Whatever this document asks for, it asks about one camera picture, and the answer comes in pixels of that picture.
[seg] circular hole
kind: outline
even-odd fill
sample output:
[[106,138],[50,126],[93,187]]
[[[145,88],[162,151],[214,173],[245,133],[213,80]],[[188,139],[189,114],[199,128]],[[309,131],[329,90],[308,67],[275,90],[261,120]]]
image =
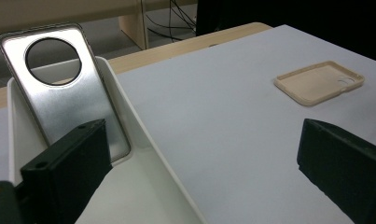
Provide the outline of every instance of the circular hole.
[[46,167],[47,165],[48,165],[47,162],[42,161],[42,162],[38,163],[38,164],[35,166],[35,168],[37,168],[37,169],[41,169],[41,168]]
[[345,86],[353,84],[355,80],[353,80],[350,77],[341,77],[341,79],[339,79],[338,82],[341,86],[345,87]]
[[[28,48],[25,60],[31,74],[49,85],[64,85],[71,82],[79,74],[82,65],[75,48],[55,38],[34,42]],[[55,63],[63,63],[63,70],[57,69]],[[56,69],[45,70],[44,66],[50,64]]]

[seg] gray surface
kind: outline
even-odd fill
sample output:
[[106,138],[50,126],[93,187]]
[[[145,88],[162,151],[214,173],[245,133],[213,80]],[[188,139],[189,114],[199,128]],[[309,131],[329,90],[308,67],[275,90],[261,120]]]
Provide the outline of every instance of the gray surface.
[[[272,80],[333,60],[366,78],[320,105]],[[281,26],[123,73],[118,80],[209,223],[352,223],[299,171],[305,118],[376,145],[376,62]]]

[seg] table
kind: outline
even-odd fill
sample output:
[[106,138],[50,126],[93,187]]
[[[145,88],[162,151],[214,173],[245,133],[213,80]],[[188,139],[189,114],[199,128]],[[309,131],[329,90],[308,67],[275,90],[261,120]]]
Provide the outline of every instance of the table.
[[[327,60],[363,75],[364,85],[305,107],[272,84]],[[375,61],[280,26],[118,81],[208,223],[351,223],[299,171],[299,135],[304,118],[321,119],[376,145]]]

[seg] metal plate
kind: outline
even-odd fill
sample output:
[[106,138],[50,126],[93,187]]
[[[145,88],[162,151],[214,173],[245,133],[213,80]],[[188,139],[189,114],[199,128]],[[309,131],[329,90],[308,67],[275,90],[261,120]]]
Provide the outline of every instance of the metal plate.
[[[44,39],[61,40],[75,49],[81,62],[75,78],[48,84],[27,67],[27,51]],[[105,119],[112,161],[126,156],[130,145],[104,87],[100,70],[78,24],[68,23],[0,35],[0,48],[48,145],[81,123]]]

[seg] white tray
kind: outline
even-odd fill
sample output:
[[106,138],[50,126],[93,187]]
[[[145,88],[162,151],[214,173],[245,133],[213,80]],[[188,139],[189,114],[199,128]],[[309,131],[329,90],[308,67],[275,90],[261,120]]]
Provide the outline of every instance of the white tray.
[[[77,223],[206,223],[137,118],[107,61],[97,57],[97,62],[131,141],[132,152],[113,163],[114,168]],[[67,74],[73,63],[57,63],[39,70],[52,76]],[[45,150],[46,145],[13,78],[7,83],[7,103],[9,179],[18,184],[21,182],[20,168]]]

